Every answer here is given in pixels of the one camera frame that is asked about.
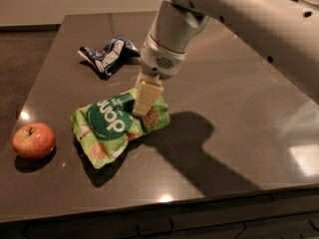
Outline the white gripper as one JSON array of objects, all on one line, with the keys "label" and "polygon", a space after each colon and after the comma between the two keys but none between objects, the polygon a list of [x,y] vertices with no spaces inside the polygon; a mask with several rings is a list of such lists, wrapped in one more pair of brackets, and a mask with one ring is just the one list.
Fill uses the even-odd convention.
[{"label": "white gripper", "polygon": [[137,97],[133,108],[134,116],[144,117],[163,92],[162,85],[146,81],[148,76],[168,80],[178,72],[184,59],[185,53],[170,51],[157,44],[151,35],[147,35],[141,49],[142,69],[139,70],[135,83]]}]

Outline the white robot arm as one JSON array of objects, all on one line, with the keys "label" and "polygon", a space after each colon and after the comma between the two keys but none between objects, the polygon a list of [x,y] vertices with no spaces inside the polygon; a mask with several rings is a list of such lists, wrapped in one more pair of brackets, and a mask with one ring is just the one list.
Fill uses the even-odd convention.
[{"label": "white robot arm", "polygon": [[165,0],[141,50],[133,114],[145,116],[174,76],[192,37],[210,18],[319,98],[319,0]]}]

